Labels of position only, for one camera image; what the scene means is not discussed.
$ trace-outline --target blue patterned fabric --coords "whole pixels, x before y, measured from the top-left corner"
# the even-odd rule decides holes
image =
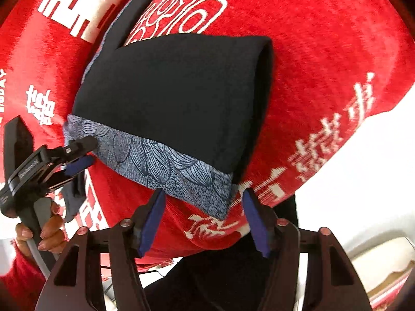
[[[237,191],[232,174],[153,140],[133,136],[70,114],[64,125],[69,140],[98,139],[95,155],[126,178],[194,205],[207,215],[225,219]]]

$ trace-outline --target person's leg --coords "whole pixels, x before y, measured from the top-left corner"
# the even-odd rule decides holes
[[[274,210],[298,226],[294,196]],[[270,261],[248,234],[228,249],[183,258],[144,291],[152,311],[255,311],[269,270]]]

